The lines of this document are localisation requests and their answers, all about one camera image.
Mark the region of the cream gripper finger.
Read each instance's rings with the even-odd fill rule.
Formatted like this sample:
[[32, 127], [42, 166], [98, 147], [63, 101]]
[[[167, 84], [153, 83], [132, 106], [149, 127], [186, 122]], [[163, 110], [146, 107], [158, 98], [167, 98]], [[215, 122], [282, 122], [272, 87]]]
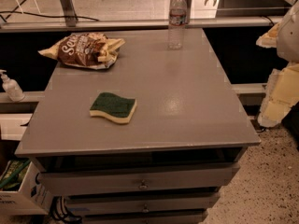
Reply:
[[270, 30], [265, 34], [261, 35], [257, 41], [256, 45], [262, 48], [275, 48], [277, 46], [278, 28], [280, 23], [275, 24]]

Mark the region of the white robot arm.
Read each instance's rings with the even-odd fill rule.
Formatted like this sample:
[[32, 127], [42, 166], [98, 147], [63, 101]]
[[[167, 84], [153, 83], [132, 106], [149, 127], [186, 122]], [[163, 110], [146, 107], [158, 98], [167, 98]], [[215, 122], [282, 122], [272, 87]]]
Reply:
[[278, 125], [299, 102], [299, 0], [281, 22], [257, 39], [256, 45], [276, 48], [278, 57], [288, 62], [281, 71], [274, 69], [266, 84], [257, 120], [270, 128]]

